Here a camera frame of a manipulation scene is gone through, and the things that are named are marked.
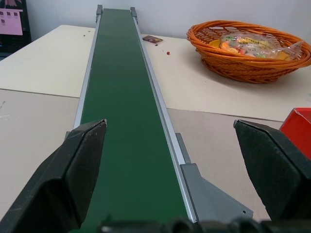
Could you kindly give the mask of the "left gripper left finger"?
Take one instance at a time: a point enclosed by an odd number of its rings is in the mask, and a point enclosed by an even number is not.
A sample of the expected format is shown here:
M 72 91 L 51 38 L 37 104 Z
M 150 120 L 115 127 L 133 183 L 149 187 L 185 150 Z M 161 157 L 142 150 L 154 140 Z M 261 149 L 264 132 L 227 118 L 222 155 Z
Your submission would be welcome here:
M 107 122 L 78 126 L 46 158 L 0 221 L 0 233 L 68 233 L 85 221 Z

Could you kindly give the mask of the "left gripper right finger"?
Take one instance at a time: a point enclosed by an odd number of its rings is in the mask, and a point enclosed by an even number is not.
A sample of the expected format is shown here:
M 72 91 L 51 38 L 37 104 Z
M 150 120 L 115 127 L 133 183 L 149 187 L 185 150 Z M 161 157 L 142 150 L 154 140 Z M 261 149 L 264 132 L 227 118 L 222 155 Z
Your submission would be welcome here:
M 311 160 L 280 130 L 244 120 L 234 129 L 270 219 L 311 219 Z

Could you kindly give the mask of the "red shoe box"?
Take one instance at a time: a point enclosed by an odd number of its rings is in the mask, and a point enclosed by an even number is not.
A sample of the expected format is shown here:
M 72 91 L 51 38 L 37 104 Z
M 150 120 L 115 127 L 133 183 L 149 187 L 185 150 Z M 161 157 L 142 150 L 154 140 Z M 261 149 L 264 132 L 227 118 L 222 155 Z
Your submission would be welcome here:
M 291 142 L 311 159 L 311 108 L 294 108 L 280 127 Z

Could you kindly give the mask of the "green conveyor belt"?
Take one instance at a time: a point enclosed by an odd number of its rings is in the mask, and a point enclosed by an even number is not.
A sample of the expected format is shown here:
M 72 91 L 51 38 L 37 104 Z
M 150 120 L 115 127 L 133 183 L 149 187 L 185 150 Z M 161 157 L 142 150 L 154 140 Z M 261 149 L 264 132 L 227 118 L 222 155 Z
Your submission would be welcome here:
M 195 220 L 180 164 L 180 141 L 163 123 L 134 12 L 98 6 L 75 124 L 106 119 L 98 179 L 79 230 L 104 220 Z

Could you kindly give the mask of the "orange wicker basket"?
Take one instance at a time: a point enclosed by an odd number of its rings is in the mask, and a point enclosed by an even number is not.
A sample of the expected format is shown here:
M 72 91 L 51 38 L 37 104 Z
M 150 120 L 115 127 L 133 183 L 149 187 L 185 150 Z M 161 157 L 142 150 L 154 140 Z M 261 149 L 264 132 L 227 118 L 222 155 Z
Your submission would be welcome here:
M 302 43 L 298 57 L 291 60 L 256 58 L 225 51 L 210 43 L 224 33 L 255 33 L 271 39 L 278 46 L 291 46 L 301 38 L 258 24 L 230 20 L 214 20 L 196 24 L 187 31 L 187 40 L 201 55 L 202 63 L 211 71 L 245 83 L 272 83 L 279 77 L 311 65 L 311 45 Z

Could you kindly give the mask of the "clear bag of candies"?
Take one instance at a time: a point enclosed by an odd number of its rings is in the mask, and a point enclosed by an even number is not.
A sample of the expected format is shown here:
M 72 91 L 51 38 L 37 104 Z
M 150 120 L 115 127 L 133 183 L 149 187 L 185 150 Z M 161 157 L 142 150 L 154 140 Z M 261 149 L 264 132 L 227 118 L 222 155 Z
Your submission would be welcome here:
M 228 52 L 286 61 L 299 56 L 302 44 L 302 41 L 298 41 L 288 47 L 279 46 L 272 39 L 255 33 L 226 33 L 209 43 L 210 46 Z

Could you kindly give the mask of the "laptop with pink screen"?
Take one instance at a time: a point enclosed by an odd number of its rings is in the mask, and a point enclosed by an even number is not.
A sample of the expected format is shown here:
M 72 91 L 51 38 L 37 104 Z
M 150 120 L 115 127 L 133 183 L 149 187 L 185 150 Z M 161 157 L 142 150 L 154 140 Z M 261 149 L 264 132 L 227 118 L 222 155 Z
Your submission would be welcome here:
M 0 0 L 0 61 L 31 42 L 26 0 Z

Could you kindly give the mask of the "brown snack wrapper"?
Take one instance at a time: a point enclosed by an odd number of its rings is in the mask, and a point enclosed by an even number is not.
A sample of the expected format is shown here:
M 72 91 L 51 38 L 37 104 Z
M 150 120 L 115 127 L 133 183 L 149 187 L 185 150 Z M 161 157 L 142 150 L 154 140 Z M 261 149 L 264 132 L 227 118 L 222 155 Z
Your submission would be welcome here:
M 153 43 L 153 44 L 157 44 L 157 43 L 160 43 L 160 42 L 163 41 L 162 39 L 154 37 L 154 36 L 151 36 L 151 35 L 147 35 L 147 36 L 143 37 L 142 39 L 144 41 L 147 41 L 147 42 L 150 42 L 150 43 Z

